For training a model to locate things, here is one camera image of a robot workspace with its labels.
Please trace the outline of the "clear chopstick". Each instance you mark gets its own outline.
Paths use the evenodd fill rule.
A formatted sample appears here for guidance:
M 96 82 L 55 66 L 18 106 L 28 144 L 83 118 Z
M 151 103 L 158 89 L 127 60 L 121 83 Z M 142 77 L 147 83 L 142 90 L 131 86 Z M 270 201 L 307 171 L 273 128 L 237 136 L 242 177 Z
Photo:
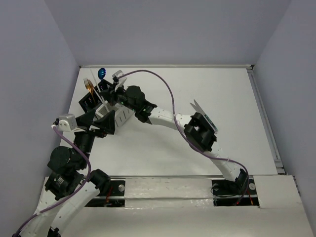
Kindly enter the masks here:
M 105 100 L 99 95 L 99 93 L 97 92 L 97 90 L 94 87 L 91 87 L 92 91 L 97 95 L 97 97 L 99 98 L 99 100 L 102 102 L 103 106 L 105 107 L 107 112 L 110 112 L 110 109 L 107 107 Z
M 92 77 L 93 77 L 93 80 L 94 80 L 94 82 L 95 82 L 95 86 L 97 87 L 97 88 L 96 88 L 96 90 L 97 90 L 97 92 L 98 92 L 98 93 L 100 93 L 100 92 L 101 92 L 101 90 L 100 90 L 100 87 L 99 87 L 99 85 L 98 85 L 98 83 L 97 83 L 96 77 L 95 77 L 95 75 L 93 74 L 92 69 L 91 69 L 91 68 L 89 68 L 89 70 L 90 70 L 91 75 L 92 75 Z

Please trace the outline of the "copper fork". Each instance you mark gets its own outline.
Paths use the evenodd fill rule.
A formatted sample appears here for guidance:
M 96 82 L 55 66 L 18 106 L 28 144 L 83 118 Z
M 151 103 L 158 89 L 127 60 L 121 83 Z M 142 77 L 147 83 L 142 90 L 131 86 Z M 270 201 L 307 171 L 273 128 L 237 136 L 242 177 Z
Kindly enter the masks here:
M 97 103 L 96 103 L 96 100 L 95 100 L 95 98 L 94 98 L 94 87 L 93 87 L 93 84 L 92 84 L 92 82 L 91 82 L 89 79 L 87 80 L 87 82 L 88 82 L 88 85 L 89 85 L 89 91 L 90 91 L 90 94 L 91 94 L 91 96 L 92 96 L 94 105 L 96 106 Z

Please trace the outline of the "blue metallic spoon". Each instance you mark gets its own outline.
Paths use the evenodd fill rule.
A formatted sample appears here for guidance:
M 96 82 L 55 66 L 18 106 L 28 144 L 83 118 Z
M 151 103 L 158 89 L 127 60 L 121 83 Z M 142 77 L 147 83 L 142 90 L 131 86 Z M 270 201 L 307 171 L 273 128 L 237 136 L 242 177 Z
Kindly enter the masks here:
M 99 78 L 99 80 L 103 80 L 106 76 L 106 69 L 105 68 L 100 68 L 98 70 L 97 76 Z

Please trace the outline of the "gold fork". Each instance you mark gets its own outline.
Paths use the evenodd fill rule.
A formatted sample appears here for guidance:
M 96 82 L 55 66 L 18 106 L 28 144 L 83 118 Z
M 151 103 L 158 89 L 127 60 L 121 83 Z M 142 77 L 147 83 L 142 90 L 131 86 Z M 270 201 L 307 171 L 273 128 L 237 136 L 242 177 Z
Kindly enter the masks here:
M 84 82 L 85 88 L 89 91 L 89 85 L 88 85 L 87 80 L 88 80 L 88 78 L 84 78 L 84 79 L 83 79 L 83 82 Z

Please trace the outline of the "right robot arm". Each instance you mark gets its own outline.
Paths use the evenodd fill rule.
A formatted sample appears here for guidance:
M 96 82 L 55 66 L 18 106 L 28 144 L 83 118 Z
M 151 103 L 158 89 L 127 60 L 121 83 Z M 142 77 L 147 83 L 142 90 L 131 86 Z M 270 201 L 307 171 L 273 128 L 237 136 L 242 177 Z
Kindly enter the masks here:
M 195 112 L 194 115 L 188 116 L 164 110 L 147 101 L 138 86 L 129 86 L 127 89 L 108 88 L 103 90 L 101 95 L 111 105 L 119 103 L 131 109 L 142 123 L 160 125 L 180 132 L 193 150 L 209 158 L 221 171 L 231 193 L 246 193 L 249 183 L 246 168 L 223 152 L 217 142 L 215 129 L 204 115 Z

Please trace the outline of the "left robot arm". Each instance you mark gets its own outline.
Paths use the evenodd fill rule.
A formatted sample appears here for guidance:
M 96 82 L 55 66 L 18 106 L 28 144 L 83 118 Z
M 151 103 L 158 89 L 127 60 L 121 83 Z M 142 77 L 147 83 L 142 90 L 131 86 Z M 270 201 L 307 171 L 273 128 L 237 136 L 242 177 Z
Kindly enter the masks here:
M 95 119 L 94 109 L 75 117 L 60 115 L 54 132 L 68 146 L 56 147 L 47 164 L 51 170 L 34 214 L 14 233 L 15 237 L 60 237 L 74 217 L 97 195 L 111 192 L 111 179 L 92 170 L 89 156 L 96 137 L 115 132 L 115 111 Z

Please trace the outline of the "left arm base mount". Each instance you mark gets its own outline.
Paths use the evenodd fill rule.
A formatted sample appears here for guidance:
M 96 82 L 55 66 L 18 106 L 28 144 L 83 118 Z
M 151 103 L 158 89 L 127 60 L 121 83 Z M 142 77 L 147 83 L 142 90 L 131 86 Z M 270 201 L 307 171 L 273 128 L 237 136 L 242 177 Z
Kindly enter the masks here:
M 125 180 L 111 180 L 111 186 L 106 193 L 93 198 L 86 207 L 124 207 Z

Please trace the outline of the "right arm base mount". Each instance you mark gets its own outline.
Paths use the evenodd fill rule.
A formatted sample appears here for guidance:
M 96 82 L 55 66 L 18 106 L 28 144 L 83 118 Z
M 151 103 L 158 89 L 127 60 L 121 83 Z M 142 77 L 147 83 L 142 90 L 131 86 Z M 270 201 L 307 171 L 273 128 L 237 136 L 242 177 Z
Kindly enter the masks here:
M 249 179 L 249 185 L 243 198 L 239 200 L 243 191 L 238 191 L 232 186 L 232 182 L 225 179 L 212 180 L 210 192 L 213 195 L 213 204 L 220 206 L 259 206 L 256 185 L 253 178 Z

